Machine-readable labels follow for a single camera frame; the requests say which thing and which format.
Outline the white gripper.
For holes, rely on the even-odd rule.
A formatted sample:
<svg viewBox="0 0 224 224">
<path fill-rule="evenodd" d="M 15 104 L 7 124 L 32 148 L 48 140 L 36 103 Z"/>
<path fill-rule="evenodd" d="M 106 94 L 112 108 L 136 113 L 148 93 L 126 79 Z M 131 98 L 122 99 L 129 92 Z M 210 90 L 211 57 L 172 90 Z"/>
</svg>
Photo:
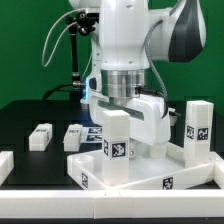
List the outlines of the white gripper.
<svg viewBox="0 0 224 224">
<path fill-rule="evenodd" d="M 118 106 L 98 93 L 89 97 L 90 116 L 95 124 L 103 124 L 103 112 L 123 110 L 130 114 L 130 137 L 150 146 L 165 145 L 171 137 L 169 114 L 164 115 L 164 100 L 141 94 L 126 106 Z"/>
</svg>

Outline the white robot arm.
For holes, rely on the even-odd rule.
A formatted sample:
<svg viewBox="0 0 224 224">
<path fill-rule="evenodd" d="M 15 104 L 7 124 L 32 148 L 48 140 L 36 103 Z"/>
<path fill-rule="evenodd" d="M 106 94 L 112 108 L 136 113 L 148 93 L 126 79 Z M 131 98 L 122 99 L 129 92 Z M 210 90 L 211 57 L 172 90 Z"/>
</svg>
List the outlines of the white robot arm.
<svg viewBox="0 0 224 224">
<path fill-rule="evenodd" d="M 150 9 L 149 0 L 69 0 L 77 23 L 92 42 L 87 78 L 92 121 L 105 111 L 130 114 L 130 137 L 151 146 L 170 139 L 167 92 L 144 88 L 155 61 L 189 62 L 203 50 L 206 27 L 200 0 L 177 0 Z"/>
</svg>

